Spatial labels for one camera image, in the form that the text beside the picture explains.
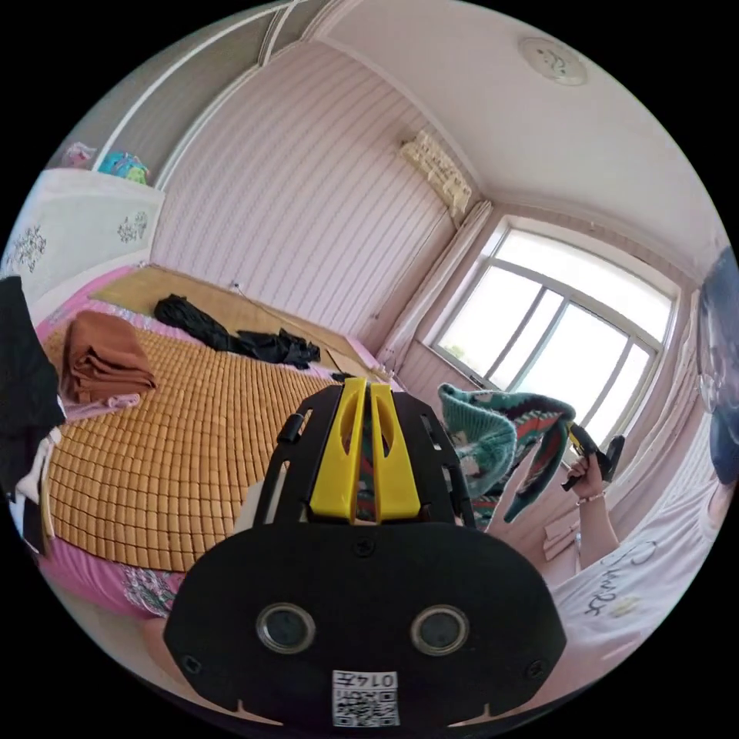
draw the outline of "qr code sticker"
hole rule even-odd
[[[334,670],[333,725],[400,726],[397,673]]]

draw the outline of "window frame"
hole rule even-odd
[[[624,272],[633,275],[637,279],[657,290],[660,294],[667,297],[670,300],[671,307],[670,315],[667,320],[667,326],[665,328],[664,338],[662,339],[662,341],[655,339],[651,334],[649,334],[644,329],[641,329],[639,326],[637,326],[637,324],[629,320],[626,316],[621,315],[615,309],[607,306],[605,303],[601,303],[599,300],[587,295],[586,293],[583,293],[578,289],[561,283],[558,280],[553,279],[547,275],[538,273],[535,270],[528,269],[527,267],[522,267],[517,264],[512,264],[511,262],[507,262],[503,259],[499,259],[497,257],[497,253],[500,251],[500,248],[503,246],[506,239],[513,231],[529,233],[532,236],[540,236],[543,238],[552,239],[566,246],[569,246],[571,249],[578,249],[590,256],[596,257],[597,259],[602,259],[604,262],[608,262],[618,269],[622,269]],[[503,269],[512,274],[530,279],[540,285],[540,289],[537,296],[531,303],[531,306],[522,318],[519,326],[515,329],[513,335],[510,337],[509,341],[506,343],[498,357],[493,362],[493,365],[483,376],[477,373],[471,367],[468,367],[460,359],[457,359],[453,354],[450,354],[448,351],[446,351],[440,345],[440,341],[453,325],[458,315],[462,312],[464,306],[468,303],[474,291],[480,284],[481,280],[487,274],[488,270],[491,267],[497,267],[498,269]],[[440,323],[440,325],[438,325],[437,329],[433,331],[433,334],[431,334],[431,336],[429,337],[430,341],[427,342],[428,347],[436,354],[438,354],[442,359],[448,362],[451,366],[453,366],[457,371],[462,373],[470,382],[472,382],[474,385],[478,386],[482,390],[495,390],[498,392],[502,392],[503,389],[497,387],[491,380],[487,378],[492,376],[493,372],[503,362],[512,346],[515,344],[520,334],[523,332],[523,329],[528,324],[531,316],[533,315],[540,301],[546,294],[547,290],[558,293],[562,296],[562,302],[558,307],[557,312],[550,321],[549,326],[544,331],[540,340],[537,342],[537,345],[527,357],[521,370],[513,379],[513,382],[510,385],[510,390],[508,390],[507,392],[516,392],[517,386],[520,385],[522,379],[526,376],[527,372],[530,371],[531,367],[533,367],[534,363],[536,362],[537,355],[541,353],[543,348],[548,344],[554,332],[557,330],[557,325],[562,315],[564,314],[564,311],[567,309],[567,306],[577,306],[583,310],[588,311],[589,313],[592,313],[596,318],[603,320],[605,323],[622,332],[627,337],[626,344],[621,352],[621,355],[619,356],[618,361],[614,365],[614,368],[611,371],[611,374],[607,382],[605,383],[604,388],[600,391],[598,397],[595,399],[593,406],[587,411],[586,415],[583,416],[581,425],[586,426],[600,409],[600,406],[606,399],[607,394],[616,383],[621,370],[624,368],[624,364],[627,361],[629,352],[631,351],[631,347],[639,346],[649,355],[647,359],[647,364],[641,374],[636,390],[632,394],[621,415],[616,420],[616,423],[606,435],[606,440],[613,438],[613,436],[616,436],[619,433],[623,433],[634,420],[634,415],[637,412],[637,409],[644,402],[649,389],[654,383],[657,371],[664,361],[664,355],[667,352],[667,348],[670,343],[672,326],[674,324],[675,316],[677,313],[679,296],[668,292],[661,286],[655,285],[652,280],[649,280],[642,275],[636,274],[634,271],[628,269],[623,264],[619,264],[619,262],[616,260],[608,259],[607,256],[604,256],[603,254],[590,251],[589,249],[584,249],[582,246],[572,243],[559,235],[550,236],[544,230],[538,232],[531,228],[514,226],[510,223],[506,224],[503,232],[500,234],[500,237],[497,239],[497,242],[494,243],[492,248],[490,248],[489,243],[486,245],[485,248],[483,248],[482,252],[478,256],[474,266],[470,271],[473,273],[471,280],[466,285],[464,291],[462,291],[462,293],[459,295],[458,299],[456,299],[453,308],[449,311],[444,320]]]

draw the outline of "screw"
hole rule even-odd
[[[547,663],[544,660],[534,660],[526,668],[526,677],[528,680],[539,680],[547,667]]]
[[[352,551],[358,557],[370,557],[375,550],[375,543],[371,539],[357,539],[352,545]]]
[[[185,668],[185,672],[189,672],[191,675],[197,675],[202,669],[202,665],[194,657],[190,657],[189,654],[182,658],[182,666]]]

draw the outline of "pink bedsheet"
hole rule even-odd
[[[79,290],[63,306],[36,326],[39,339],[43,342],[56,328],[73,319],[80,311],[97,310],[101,313],[120,316],[137,328],[153,331],[161,336],[172,336],[182,341],[197,343],[196,339],[184,331],[166,326],[149,316],[142,316],[110,303],[89,298],[90,293],[132,269],[135,268],[117,269]],[[374,357],[359,340],[353,337],[347,337],[347,339],[368,366],[376,363]],[[327,379],[331,376],[330,370],[318,366],[306,370],[306,374]],[[392,384],[395,390],[403,389],[395,382]],[[185,576],[183,573],[146,570],[111,562],[88,554],[58,538],[50,542],[49,554],[39,560],[39,569],[51,582],[83,600],[97,604],[113,613],[142,619],[165,616]]]

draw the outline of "hand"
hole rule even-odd
[[[572,489],[579,498],[591,498],[594,495],[603,494],[603,477],[600,476],[598,458],[595,454],[581,457],[570,468],[567,477],[580,478]]]

